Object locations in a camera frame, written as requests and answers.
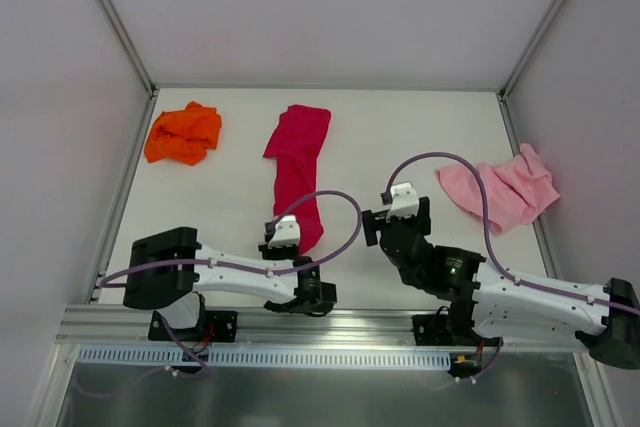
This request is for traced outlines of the pink t shirt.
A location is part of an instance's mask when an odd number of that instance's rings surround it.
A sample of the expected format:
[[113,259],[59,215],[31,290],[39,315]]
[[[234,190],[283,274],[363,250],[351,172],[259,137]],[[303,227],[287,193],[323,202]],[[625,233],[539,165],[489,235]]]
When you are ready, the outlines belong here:
[[[519,153],[509,161],[476,166],[487,194],[489,228],[503,234],[518,225],[532,223],[560,198],[552,174],[534,148],[522,143]],[[447,196],[464,212],[483,216],[480,188],[468,168],[448,165],[435,171]]]

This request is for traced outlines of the red t shirt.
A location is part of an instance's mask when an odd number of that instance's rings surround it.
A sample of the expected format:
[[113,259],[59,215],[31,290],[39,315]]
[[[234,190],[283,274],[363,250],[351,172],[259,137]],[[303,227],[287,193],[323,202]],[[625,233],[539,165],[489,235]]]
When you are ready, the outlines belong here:
[[276,162],[273,214],[316,190],[318,157],[328,134],[331,112],[291,105],[279,122],[263,156]]

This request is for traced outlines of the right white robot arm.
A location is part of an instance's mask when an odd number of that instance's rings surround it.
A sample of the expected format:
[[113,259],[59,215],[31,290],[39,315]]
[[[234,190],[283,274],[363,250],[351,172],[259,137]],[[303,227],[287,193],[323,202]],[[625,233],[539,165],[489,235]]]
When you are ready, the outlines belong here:
[[367,246],[378,246],[403,284],[447,302],[436,327],[454,345],[527,339],[584,348],[618,369],[639,367],[639,300],[632,284],[571,283],[499,269],[480,253],[431,244],[430,202],[365,210]]

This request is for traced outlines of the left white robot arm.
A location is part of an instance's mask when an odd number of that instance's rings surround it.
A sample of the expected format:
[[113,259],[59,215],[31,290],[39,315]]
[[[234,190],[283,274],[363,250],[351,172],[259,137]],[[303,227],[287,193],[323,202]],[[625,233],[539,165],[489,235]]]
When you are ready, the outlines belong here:
[[337,303],[337,287],[321,280],[317,266],[289,271],[312,261],[300,254],[300,244],[300,228],[291,219],[265,229],[265,242],[258,247],[261,259],[208,247],[191,227],[139,239],[132,244],[130,266],[157,266],[127,276],[123,305],[157,312],[159,324],[167,322],[189,341],[208,328],[210,311],[203,296],[208,291],[255,297],[274,313],[324,316]]

